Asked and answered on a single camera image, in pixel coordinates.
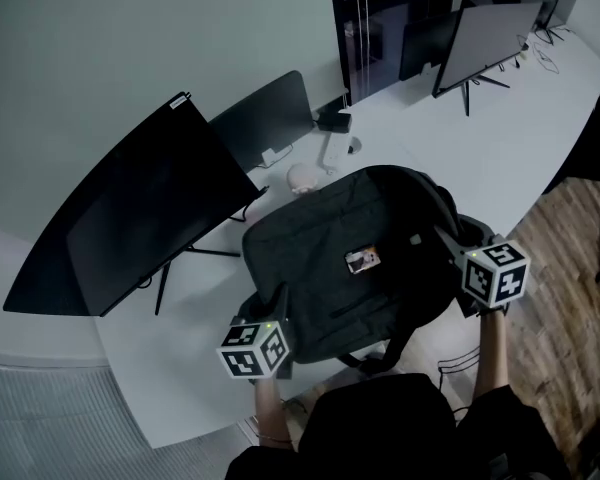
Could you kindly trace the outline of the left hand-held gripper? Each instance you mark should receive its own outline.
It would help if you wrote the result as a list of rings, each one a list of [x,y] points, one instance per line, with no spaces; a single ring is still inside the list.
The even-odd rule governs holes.
[[[279,284],[271,300],[275,320],[253,322],[251,306],[240,306],[222,343],[216,348],[232,379],[291,378],[292,347],[287,339],[290,307],[290,290],[286,282]]]

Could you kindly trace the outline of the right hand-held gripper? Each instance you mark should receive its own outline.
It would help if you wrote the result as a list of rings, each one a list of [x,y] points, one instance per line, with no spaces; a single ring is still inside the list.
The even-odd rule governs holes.
[[[465,317],[502,308],[524,295],[530,257],[517,241],[501,241],[465,253],[444,229],[435,226],[434,230],[447,249],[449,261],[462,266],[459,305]]]

